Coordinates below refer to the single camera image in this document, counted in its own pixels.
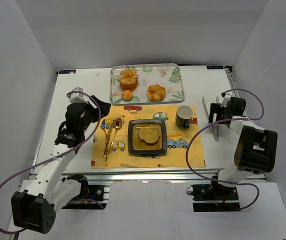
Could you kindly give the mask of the herb bread slice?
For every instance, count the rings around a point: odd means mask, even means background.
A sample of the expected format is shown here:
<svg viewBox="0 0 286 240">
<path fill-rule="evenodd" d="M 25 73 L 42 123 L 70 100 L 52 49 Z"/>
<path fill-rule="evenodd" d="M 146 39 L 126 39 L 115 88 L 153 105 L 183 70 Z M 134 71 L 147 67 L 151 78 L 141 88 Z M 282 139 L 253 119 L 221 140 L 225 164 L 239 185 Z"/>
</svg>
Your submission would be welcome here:
<svg viewBox="0 0 286 240">
<path fill-rule="evenodd" d="M 148 145 L 154 145 L 160 138 L 159 130 L 156 127 L 142 127 L 138 130 L 140 140 Z"/>
</svg>

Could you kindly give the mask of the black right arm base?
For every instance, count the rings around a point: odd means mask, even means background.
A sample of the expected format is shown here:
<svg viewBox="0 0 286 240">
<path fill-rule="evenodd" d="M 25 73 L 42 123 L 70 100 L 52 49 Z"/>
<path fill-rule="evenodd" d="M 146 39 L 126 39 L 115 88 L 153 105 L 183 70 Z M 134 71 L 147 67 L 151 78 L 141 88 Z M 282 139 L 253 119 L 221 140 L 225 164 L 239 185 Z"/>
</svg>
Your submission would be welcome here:
<svg viewBox="0 0 286 240">
<path fill-rule="evenodd" d="M 236 187 L 226 187 L 216 182 L 193 184 L 186 189 L 186 194 L 192 197 L 193 211 L 197 213 L 241 210 Z"/>
</svg>

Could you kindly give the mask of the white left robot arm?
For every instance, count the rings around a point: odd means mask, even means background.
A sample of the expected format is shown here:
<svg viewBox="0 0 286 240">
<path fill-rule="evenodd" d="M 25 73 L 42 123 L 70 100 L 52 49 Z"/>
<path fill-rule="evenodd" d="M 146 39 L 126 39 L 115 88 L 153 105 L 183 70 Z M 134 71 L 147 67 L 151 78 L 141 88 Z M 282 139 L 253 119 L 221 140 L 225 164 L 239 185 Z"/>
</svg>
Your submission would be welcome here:
<svg viewBox="0 0 286 240">
<path fill-rule="evenodd" d="M 85 100 L 77 93 L 69 96 L 65 120 L 58 128 L 49 162 L 43 164 L 34 180 L 11 197 L 13 223 L 17 227 L 47 234 L 56 215 L 69 201 L 83 200 L 88 194 L 88 180 L 81 174 L 72 174 L 57 186 L 63 172 L 75 158 L 85 141 L 85 132 L 91 123 L 99 123 L 110 112 L 111 104 L 94 95 Z"/>
</svg>

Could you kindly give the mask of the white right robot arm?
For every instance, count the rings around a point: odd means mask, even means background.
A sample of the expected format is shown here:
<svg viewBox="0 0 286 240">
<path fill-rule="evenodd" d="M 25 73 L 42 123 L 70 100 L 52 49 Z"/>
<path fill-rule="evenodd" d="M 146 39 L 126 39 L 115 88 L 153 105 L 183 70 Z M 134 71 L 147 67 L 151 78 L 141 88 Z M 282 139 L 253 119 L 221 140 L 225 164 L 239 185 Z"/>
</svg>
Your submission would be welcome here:
<svg viewBox="0 0 286 240">
<path fill-rule="evenodd" d="M 231 188 L 252 175 L 270 173 L 276 160 L 278 133 L 256 125 L 245 116 L 246 100 L 225 97 L 211 103 L 208 122 L 226 125 L 239 135 L 233 163 L 217 173 L 218 183 Z"/>
</svg>

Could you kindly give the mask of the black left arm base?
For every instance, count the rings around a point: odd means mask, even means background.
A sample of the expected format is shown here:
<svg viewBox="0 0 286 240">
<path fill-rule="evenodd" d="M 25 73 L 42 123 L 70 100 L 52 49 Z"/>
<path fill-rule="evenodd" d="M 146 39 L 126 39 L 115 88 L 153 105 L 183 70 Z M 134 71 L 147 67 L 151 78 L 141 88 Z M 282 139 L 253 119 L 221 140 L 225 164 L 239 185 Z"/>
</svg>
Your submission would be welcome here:
<svg viewBox="0 0 286 240">
<path fill-rule="evenodd" d="M 105 186 L 97 184 L 89 184 L 86 176 L 81 174 L 70 174 L 67 177 L 62 178 L 62 184 L 72 180 L 81 184 L 80 193 L 73 197 L 62 209 L 67 210 L 104 210 L 107 200 L 104 197 Z"/>
</svg>

